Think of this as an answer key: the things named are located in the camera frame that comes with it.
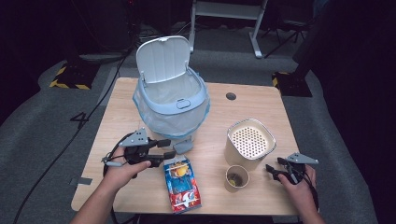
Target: gray carpet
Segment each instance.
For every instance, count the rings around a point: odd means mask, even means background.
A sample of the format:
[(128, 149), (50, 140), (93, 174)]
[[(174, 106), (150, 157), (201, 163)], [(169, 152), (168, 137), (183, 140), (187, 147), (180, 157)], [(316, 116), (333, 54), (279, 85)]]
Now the gray carpet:
[[(299, 43), (288, 43), (268, 59), (256, 59), (248, 30), (203, 30), (197, 33), (190, 67), (207, 82), (271, 86), (275, 71), (294, 71), (291, 59)], [(289, 33), (280, 32), (285, 38)], [(275, 33), (259, 38), (263, 53), (277, 44)], [(137, 77), (133, 52), (120, 77)], [(117, 63), (104, 64), (92, 90), (50, 88), (62, 66), (59, 62), (39, 79), (41, 91), (22, 104), (0, 127), (0, 218), (12, 223), (29, 189), (62, 151), (78, 123), (69, 121), (80, 112), (90, 113), (115, 76)], [(313, 73), (306, 78), (312, 98), (282, 97), (291, 127), (302, 153), (318, 159), (320, 212), (327, 223), (377, 223), (371, 197), (355, 163), (337, 132), (323, 101), (320, 83)], [(92, 114), (78, 137), (55, 162), (24, 206), (18, 223), (67, 223), (75, 187), (106, 109), (106, 100)], [(124, 220), (131, 214), (117, 214)], [(292, 222), (296, 217), (274, 217)]]

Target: white shelf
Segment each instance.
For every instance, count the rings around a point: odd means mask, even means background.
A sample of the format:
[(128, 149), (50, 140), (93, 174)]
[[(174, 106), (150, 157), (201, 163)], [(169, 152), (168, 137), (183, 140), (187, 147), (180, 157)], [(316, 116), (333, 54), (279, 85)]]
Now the white shelf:
[(196, 15), (236, 18), (245, 20), (257, 20), (260, 13), (260, 6), (244, 6), (213, 2), (196, 3)]

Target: trash can lid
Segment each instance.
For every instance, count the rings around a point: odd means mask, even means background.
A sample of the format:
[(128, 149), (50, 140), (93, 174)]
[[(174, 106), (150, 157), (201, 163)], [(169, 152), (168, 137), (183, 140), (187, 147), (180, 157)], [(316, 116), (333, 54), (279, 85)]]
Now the trash can lid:
[(136, 52), (137, 69), (146, 83), (156, 83), (186, 73), (190, 61), (190, 43), (181, 35), (150, 40)]

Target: wooden table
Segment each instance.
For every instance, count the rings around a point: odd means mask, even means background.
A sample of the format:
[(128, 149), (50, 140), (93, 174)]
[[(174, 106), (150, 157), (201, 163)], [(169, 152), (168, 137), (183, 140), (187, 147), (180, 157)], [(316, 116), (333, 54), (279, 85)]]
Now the wooden table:
[[(92, 182), (78, 186), (72, 202), (74, 210), (84, 204), (102, 180), (101, 159), (107, 152), (125, 134), (146, 127), (132, 100), (136, 82), (137, 79), (128, 77), (121, 77), (116, 82), (82, 173), (82, 177), (91, 178)], [(286, 158), (298, 151), (278, 90), (219, 83), (207, 83), (207, 87), (211, 98), (210, 112), (196, 133), (194, 148), (186, 153), (195, 172), (203, 206), (186, 214), (297, 215), (282, 185), (264, 169), (266, 163), (281, 169), (276, 158)], [(233, 92), (236, 99), (228, 100), (228, 92)], [(273, 134), (277, 146), (256, 170), (249, 172), (248, 185), (230, 193), (224, 188), (225, 172), (229, 167), (223, 155), (227, 130), (237, 121), (248, 118), (263, 123)], [(150, 153), (163, 153), (163, 149), (153, 148)], [(117, 195), (114, 209), (131, 213), (171, 213), (163, 166), (149, 168), (131, 180)]]

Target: hand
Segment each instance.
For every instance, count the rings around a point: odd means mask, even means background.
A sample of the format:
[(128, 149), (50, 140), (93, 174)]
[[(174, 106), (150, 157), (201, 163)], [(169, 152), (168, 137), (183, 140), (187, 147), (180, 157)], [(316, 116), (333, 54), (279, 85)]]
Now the hand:
[[(122, 156), (124, 153), (125, 147), (118, 147), (113, 154), (113, 158), (118, 157), (112, 161), (121, 162), (124, 164), (126, 162), (125, 158)], [(120, 188), (124, 187), (134, 175), (137, 173), (146, 170), (150, 167), (150, 161), (142, 161), (138, 164), (130, 165), (126, 163), (121, 167), (109, 166), (106, 172), (104, 179), (102, 180), (103, 185), (111, 190), (118, 191)]]
[[(311, 166), (306, 165), (305, 172), (311, 179), (312, 185), (315, 188), (317, 183), (316, 171)], [(291, 202), (298, 209), (300, 214), (306, 213), (308, 211), (315, 213), (317, 212), (311, 189), (305, 180), (302, 180), (297, 185), (293, 185), (284, 175), (278, 175), (278, 177), (288, 192)]]

